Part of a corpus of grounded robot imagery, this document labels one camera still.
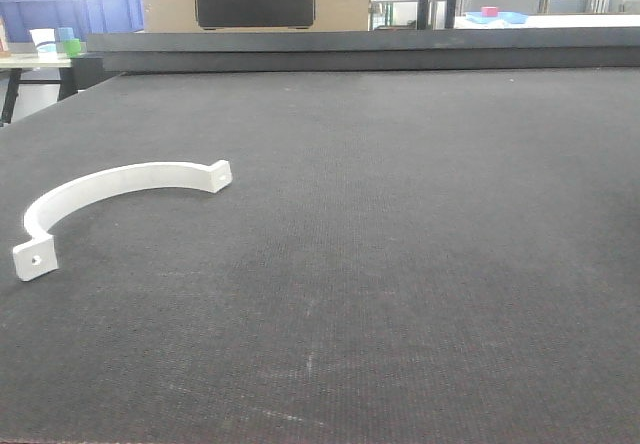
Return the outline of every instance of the metal frame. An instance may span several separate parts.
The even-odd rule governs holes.
[[[22,79],[23,72],[23,68],[13,68],[9,71],[9,83],[2,106],[2,115],[0,115],[0,127],[11,123],[21,84],[59,84],[58,101],[78,93],[74,73],[70,67],[58,68],[60,79]]]
[[[101,34],[108,71],[389,71],[640,66],[640,28]]]

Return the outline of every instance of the white table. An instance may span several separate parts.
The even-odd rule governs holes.
[[[540,14],[529,16],[525,24],[507,24],[508,28],[540,27],[635,27],[640,26],[639,14]],[[464,16],[456,17],[456,29],[495,29],[500,23],[476,24]]]
[[[65,54],[12,54],[8,57],[0,57],[0,69],[10,69],[9,85],[4,98],[0,127],[11,122],[13,109],[18,97],[20,84],[60,84],[58,101],[78,92],[73,71],[72,62]],[[60,79],[22,79],[25,69],[56,68],[60,72]]]

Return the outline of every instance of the green cup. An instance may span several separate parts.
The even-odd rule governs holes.
[[[64,48],[64,52],[66,52],[67,56],[69,57],[76,57],[82,51],[80,39],[70,39],[68,41],[64,41],[62,43],[62,47]]]

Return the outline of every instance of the white curved bracket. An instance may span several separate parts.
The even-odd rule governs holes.
[[[30,281],[58,269],[53,236],[47,231],[60,219],[94,202],[128,192],[183,187],[216,193],[233,177],[227,161],[211,166],[191,162],[148,162],[116,167],[67,182],[39,197],[24,214],[31,240],[13,248],[16,273]]]

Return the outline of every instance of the blue plastic crate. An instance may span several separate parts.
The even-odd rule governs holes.
[[[76,37],[144,28],[140,0],[0,0],[9,42],[31,42],[29,29],[72,27]]]

